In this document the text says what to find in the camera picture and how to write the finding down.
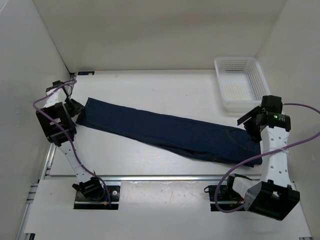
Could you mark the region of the dark blue denim trousers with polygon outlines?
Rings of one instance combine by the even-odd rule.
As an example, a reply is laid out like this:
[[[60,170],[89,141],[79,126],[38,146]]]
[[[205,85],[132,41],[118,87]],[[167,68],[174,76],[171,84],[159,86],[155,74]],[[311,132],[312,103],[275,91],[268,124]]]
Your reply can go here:
[[[88,98],[76,123],[174,154],[236,165],[261,154],[260,143],[240,128],[139,110]]]

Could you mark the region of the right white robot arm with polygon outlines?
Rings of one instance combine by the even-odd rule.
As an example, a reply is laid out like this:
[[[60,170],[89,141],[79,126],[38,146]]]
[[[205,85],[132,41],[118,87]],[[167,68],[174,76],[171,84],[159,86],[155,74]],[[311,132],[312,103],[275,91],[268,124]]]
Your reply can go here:
[[[239,118],[247,133],[262,143],[265,164],[259,181],[233,174],[228,177],[224,193],[230,200],[239,197],[245,211],[282,221],[300,201],[288,173],[285,147],[291,130],[291,119],[282,113],[281,97],[265,95],[261,104]]]

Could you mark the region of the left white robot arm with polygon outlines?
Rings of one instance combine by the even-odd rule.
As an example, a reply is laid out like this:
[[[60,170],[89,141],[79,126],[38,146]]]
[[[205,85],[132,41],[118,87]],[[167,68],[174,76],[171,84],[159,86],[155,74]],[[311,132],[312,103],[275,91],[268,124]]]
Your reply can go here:
[[[45,90],[45,96],[32,106],[46,139],[66,157],[73,169],[77,183],[72,187],[85,198],[94,201],[106,196],[106,187],[101,178],[81,162],[76,149],[77,125],[74,117],[84,106],[71,98],[75,80],[55,81]]]

